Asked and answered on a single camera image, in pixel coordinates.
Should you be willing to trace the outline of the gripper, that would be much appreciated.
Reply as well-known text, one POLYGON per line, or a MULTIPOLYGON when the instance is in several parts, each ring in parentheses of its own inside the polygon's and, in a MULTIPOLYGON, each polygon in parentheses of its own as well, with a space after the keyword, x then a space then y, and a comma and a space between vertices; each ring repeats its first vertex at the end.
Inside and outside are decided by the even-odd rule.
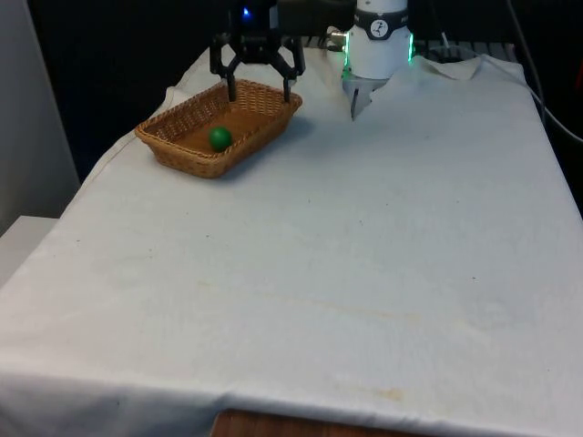
POLYGON ((239 64, 270 64, 282 77, 283 97, 291 99, 291 86, 305 71, 302 41, 297 36, 282 36, 279 30, 277 1, 233 1, 229 9, 227 34, 217 34, 210 43, 210 72, 225 80, 229 101, 236 100, 235 71, 239 64), (222 49, 228 46, 233 58, 225 66, 222 49), (280 53, 292 54, 289 65, 280 53))

